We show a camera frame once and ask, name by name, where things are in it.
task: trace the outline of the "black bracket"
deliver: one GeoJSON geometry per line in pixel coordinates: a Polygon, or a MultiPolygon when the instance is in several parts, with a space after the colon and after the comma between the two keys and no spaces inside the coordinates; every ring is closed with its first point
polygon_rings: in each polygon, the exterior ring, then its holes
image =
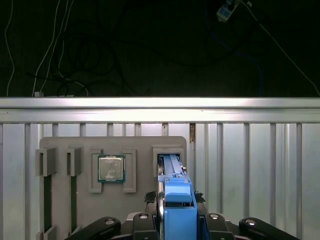
{"type": "Polygon", "coordinates": [[[254,217],[240,220],[239,230],[242,235],[253,239],[299,240],[298,238],[254,217]]]}
{"type": "Polygon", "coordinates": [[[207,240],[299,240],[298,238],[254,217],[240,220],[239,226],[218,213],[205,215],[205,234],[207,240]]]}
{"type": "Polygon", "coordinates": [[[158,240],[154,217],[150,213],[142,212],[133,217],[133,240],[158,240]]]}
{"type": "Polygon", "coordinates": [[[103,217],[65,240],[105,240],[119,234],[121,223],[114,217],[103,217]]]}
{"type": "Polygon", "coordinates": [[[209,240],[235,240],[235,236],[228,230],[225,218],[218,213],[208,213],[205,215],[206,236],[209,240]]]}

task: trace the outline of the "processor chip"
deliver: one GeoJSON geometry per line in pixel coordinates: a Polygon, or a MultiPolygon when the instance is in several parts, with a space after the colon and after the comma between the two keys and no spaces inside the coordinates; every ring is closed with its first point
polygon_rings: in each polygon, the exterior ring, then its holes
{"type": "Polygon", "coordinates": [[[125,155],[99,155],[98,181],[123,183],[125,181],[125,155]]]}

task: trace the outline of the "dark wall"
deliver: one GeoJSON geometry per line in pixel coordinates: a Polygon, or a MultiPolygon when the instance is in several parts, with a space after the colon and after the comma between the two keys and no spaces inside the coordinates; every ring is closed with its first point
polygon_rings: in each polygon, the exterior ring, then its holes
{"type": "MultiPolygon", "coordinates": [[[[10,96],[32,95],[34,77],[26,73],[35,74],[52,39],[53,24],[57,0],[14,0],[13,19],[8,30],[8,41],[11,47],[16,71],[10,85],[10,96]]],[[[255,6],[272,20],[265,21],[266,27],[272,31],[274,37],[283,46],[288,55],[305,72],[316,85],[319,84],[319,17],[317,17],[317,2],[308,1],[306,5],[301,0],[291,1],[253,1],[255,6]]],[[[4,29],[8,22],[10,0],[3,0],[0,4],[0,96],[6,95],[7,83],[11,74],[11,62],[5,45],[4,29]]],[[[124,84],[117,70],[106,75],[96,75],[78,71],[70,78],[92,83],[99,80],[99,84],[90,86],[95,96],[210,96],[210,97],[256,97],[260,88],[260,73],[251,60],[236,54],[222,60],[212,60],[228,53],[223,46],[208,37],[205,21],[204,3],[202,0],[163,0],[160,4],[129,10],[120,23],[116,37],[121,40],[134,41],[148,46],[168,58],[139,45],[118,41],[109,41],[117,19],[119,18],[124,1],[99,0],[99,16],[106,34],[102,34],[96,27],[84,24],[72,28],[74,32],[83,32],[105,39],[100,42],[101,61],[94,73],[102,73],[113,66],[112,54],[108,47],[111,44],[119,59],[123,71],[124,84]],[[206,66],[187,66],[207,64],[206,66]]],[[[215,15],[209,5],[209,18],[215,15]]],[[[56,34],[60,29],[66,0],[61,0],[56,34]]],[[[248,30],[248,12],[240,6],[234,20],[224,23],[212,23],[215,35],[230,46],[236,46],[239,39],[235,37],[232,28],[238,34],[248,30]]],[[[75,0],[71,11],[69,24],[80,20],[96,22],[96,1],[75,0]]],[[[294,65],[285,57],[279,48],[271,42],[259,28],[255,28],[253,38],[263,40],[264,45],[251,44],[251,51],[257,53],[267,49],[263,56],[254,57],[263,71],[263,86],[261,97],[316,97],[313,86],[304,78],[294,65]]],[[[248,54],[248,41],[238,49],[248,54]]],[[[70,55],[75,56],[75,47],[70,48],[70,55]]],[[[97,60],[98,53],[91,51],[90,61],[97,60]]],[[[46,58],[38,75],[45,76],[49,66],[46,58]]],[[[72,66],[67,58],[61,65],[64,70],[71,70],[72,66]]],[[[56,69],[49,77],[54,79],[56,69]]],[[[39,91],[43,79],[37,80],[36,90],[39,91]]],[[[46,96],[55,96],[60,83],[48,81],[44,88],[46,96]]],[[[78,93],[81,87],[71,83],[68,93],[78,93]]]]}

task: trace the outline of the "horizontal metal bar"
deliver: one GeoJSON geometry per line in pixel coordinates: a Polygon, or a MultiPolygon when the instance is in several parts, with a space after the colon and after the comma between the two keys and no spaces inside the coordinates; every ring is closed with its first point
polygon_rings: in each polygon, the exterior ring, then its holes
{"type": "Polygon", "coordinates": [[[0,123],[319,123],[320,109],[0,109],[0,123]]]}
{"type": "Polygon", "coordinates": [[[0,98],[0,109],[320,108],[319,98],[0,98]]]}

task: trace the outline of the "rust stain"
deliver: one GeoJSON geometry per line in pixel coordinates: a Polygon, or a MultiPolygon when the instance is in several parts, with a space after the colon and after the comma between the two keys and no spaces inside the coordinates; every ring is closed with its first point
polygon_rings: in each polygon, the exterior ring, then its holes
{"type": "Polygon", "coordinates": [[[196,142],[196,124],[190,123],[190,143],[196,142]]]}

